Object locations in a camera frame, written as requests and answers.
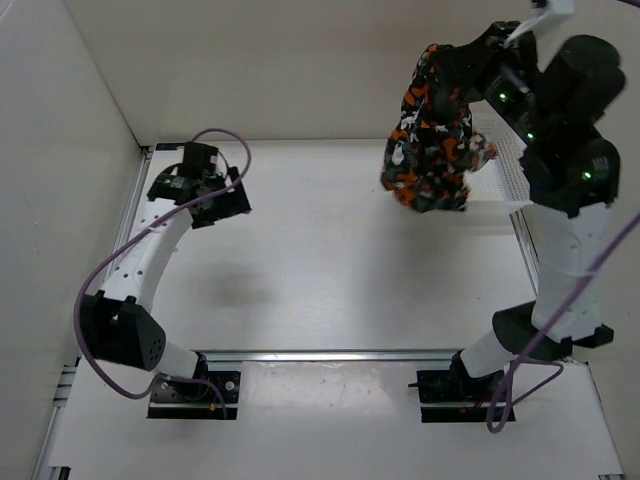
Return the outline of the orange camouflage shorts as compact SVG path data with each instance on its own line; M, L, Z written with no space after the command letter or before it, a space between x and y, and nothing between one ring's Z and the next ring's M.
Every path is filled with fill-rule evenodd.
M381 185L418 213L465 211L470 194L465 175L497 156L496 146L474 129L469 105L450 99L434 65L435 54L453 48L431 44L422 53L384 149Z

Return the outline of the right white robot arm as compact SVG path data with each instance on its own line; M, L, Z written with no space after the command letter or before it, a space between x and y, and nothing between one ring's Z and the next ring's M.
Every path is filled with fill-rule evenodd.
M625 87L621 58L607 41L581 34L540 70L535 36L519 27L493 23L474 41L434 58L455 98L486 101L524 142L519 162L539 224L535 300L495 313L490 331L452 361L449 387L464 400L517 355L549 362L614 337L593 289L578 298L571 293L595 277L618 196L620 155L596 123Z

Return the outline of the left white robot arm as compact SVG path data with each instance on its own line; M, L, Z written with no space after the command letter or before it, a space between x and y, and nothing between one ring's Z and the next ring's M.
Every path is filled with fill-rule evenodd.
M188 400L206 395L210 377L198 368L196 352L168 340L151 311L183 235L251 210L238 168L220 167L218 156L211 145L184 145L181 162L163 170L147 193L140 241L79 307L79 332L94 359L175 377L175 388Z

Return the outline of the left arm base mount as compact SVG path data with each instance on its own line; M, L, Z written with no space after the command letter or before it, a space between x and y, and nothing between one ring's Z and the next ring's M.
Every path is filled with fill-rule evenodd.
M236 420L241 371L205 366L201 359L196 377L205 383L160 379L153 384L147 418L156 420Z

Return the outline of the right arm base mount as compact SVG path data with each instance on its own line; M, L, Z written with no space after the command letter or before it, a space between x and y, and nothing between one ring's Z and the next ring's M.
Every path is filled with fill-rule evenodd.
M484 423L493 394L505 376L504 368L484 377L469 376L459 350L447 369L423 369L408 384L416 389L422 423Z

